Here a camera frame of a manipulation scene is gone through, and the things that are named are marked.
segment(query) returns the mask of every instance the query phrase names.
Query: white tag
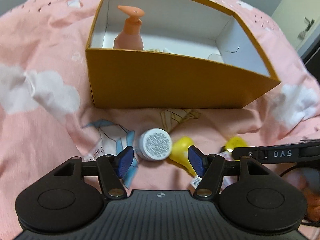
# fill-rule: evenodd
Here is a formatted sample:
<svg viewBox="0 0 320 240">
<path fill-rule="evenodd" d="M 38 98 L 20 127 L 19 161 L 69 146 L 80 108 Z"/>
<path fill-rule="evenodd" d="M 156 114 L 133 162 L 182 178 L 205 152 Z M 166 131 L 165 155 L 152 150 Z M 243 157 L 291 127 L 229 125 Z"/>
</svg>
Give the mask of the white tag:
<svg viewBox="0 0 320 240">
<path fill-rule="evenodd" d="M 196 189 L 202 179 L 199 178 L 197 175 L 192 179 L 190 184 Z"/>
</svg>

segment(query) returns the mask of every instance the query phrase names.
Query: pink bed sheet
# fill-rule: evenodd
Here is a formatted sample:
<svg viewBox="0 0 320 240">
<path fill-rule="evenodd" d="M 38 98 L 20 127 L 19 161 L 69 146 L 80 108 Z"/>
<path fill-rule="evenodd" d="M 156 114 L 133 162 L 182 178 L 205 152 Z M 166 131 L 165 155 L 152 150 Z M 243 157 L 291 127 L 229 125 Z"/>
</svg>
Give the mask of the pink bed sheet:
<svg viewBox="0 0 320 240">
<path fill-rule="evenodd" d="M 320 138 L 316 80 L 277 24 L 238 0 L 214 1 L 242 17 L 281 85 L 243 109 L 94 108 L 84 47 L 99 1 L 28 0 L 0 18 L 0 239 L 20 233 L 14 202 L 27 186 L 72 156 L 115 154 L 118 139 L 128 144 L 147 129 L 163 128 L 173 141 L 190 136 L 206 154 L 232 136 L 250 146 Z M 191 176 L 172 162 L 138 161 L 129 192 L 189 187 Z M 281 172 L 288 166 L 269 167 Z M 307 187 L 297 174 L 291 182 Z M 300 229 L 317 238 L 318 229 Z"/>
</svg>

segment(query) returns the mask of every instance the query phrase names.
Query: yellow box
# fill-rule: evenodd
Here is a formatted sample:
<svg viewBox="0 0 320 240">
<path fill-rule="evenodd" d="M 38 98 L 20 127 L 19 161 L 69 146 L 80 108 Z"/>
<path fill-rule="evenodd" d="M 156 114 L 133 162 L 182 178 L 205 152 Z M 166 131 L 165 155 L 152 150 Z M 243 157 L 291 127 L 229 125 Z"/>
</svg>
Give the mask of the yellow box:
<svg viewBox="0 0 320 240">
<path fill-rule="evenodd" d="M 172 53 L 113 49 L 117 5 L 145 11 L 144 49 Z M 101 0 L 86 57 L 98 108 L 241 108 L 280 83 L 243 20 L 210 0 Z"/>
</svg>

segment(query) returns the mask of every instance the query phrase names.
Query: jar lid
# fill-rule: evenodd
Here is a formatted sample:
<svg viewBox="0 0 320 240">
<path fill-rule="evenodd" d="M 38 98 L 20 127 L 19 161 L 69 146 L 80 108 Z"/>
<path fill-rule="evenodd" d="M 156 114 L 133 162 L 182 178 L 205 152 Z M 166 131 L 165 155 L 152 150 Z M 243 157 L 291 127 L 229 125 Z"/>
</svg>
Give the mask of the jar lid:
<svg viewBox="0 0 320 240">
<path fill-rule="evenodd" d="M 140 139 L 140 150 L 147 159 L 164 160 L 172 151 L 171 137 L 165 130 L 159 128 L 148 130 Z"/>
</svg>

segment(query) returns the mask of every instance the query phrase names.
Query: white cloud print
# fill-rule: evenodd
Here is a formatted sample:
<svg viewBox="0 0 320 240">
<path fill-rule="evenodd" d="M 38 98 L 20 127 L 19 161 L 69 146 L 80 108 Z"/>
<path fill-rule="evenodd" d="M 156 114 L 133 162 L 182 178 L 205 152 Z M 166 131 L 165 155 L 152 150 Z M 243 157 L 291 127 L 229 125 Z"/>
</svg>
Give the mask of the white cloud print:
<svg viewBox="0 0 320 240">
<path fill-rule="evenodd" d="M 316 114 L 318 95 L 303 85 L 283 85 L 281 93 L 274 100 L 272 114 L 279 122 L 292 129 L 300 121 Z"/>
<path fill-rule="evenodd" d="M 55 71 L 24 72 L 0 64 L 0 104 L 7 114 L 31 111 L 41 105 L 59 121 L 79 109 L 78 91 L 63 84 Z"/>
</svg>

